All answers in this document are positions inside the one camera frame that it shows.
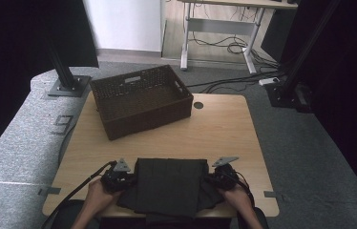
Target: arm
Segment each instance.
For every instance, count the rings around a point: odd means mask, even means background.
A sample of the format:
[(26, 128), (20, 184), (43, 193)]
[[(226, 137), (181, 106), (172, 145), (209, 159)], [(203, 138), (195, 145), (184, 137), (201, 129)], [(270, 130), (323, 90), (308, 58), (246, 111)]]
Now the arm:
[(250, 198), (239, 184), (229, 191), (219, 190), (219, 192), (241, 214), (241, 217), (246, 221), (249, 228), (263, 229), (253, 209)]
[(89, 221), (99, 212), (104, 210), (113, 199), (120, 193), (110, 195), (107, 193), (100, 181), (97, 179), (89, 184), (89, 192), (87, 193), (86, 200), (83, 207), (78, 214), (72, 229), (86, 228)]

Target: desk leg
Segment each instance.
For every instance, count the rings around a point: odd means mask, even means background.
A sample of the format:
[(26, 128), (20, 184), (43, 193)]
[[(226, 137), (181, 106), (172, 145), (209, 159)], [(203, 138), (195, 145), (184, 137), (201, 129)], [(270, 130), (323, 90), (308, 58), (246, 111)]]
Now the desk leg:
[(247, 67), (249, 68), (249, 71), (251, 74), (255, 74), (256, 68), (254, 67), (252, 57), (250, 55), (252, 49), (253, 49), (253, 44), (256, 40), (257, 32), (259, 31), (260, 24), (263, 19), (263, 14), (264, 14), (265, 8), (260, 8), (259, 9), (259, 14), (257, 16), (257, 21), (255, 21), (255, 26), (253, 28), (252, 34), (250, 35), (250, 42), (247, 45), (247, 48), (243, 48), (243, 55), (244, 59), (246, 60)]
[(188, 54), (188, 23), (190, 21), (191, 3), (185, 3), (184, 7), (187, 9), (187, 15), (184, 16), (184, 44), (181, 48), (181, 65), (182, 71), (187, 71), (187, 54)]

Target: brown wicker basket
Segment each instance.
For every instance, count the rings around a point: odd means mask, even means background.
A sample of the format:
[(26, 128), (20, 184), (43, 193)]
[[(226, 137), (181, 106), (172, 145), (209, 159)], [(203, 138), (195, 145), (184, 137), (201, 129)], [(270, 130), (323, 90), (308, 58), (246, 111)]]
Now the brown wicker basket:
[(90, 83), (110, 140), (191, 115), (193, 95), (169, 65)]

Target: gray mat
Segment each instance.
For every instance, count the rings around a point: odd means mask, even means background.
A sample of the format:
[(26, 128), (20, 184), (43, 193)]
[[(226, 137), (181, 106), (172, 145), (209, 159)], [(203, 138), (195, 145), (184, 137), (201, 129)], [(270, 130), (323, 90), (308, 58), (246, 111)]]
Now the gray mat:
[[(100, 78), (155, 66), (102, 62), (100, 69), (72, 72)], [(237, 70), (173, 68), (186, 85), (246, 76)], [(51, 71), (32, 80), (30, 95), (0, 138), (0, 228), (38, 228), (45, 219), (45, 198), (38, 193), (51, 186), (90, 90), (81, 98), (47, 97), (56, 78)], [(272, 108), (259, 85), (214, 93), (247, 99), (280, 207), (268, 219), (270, 228), (357, 228), (357, 177), (315, 115)]]

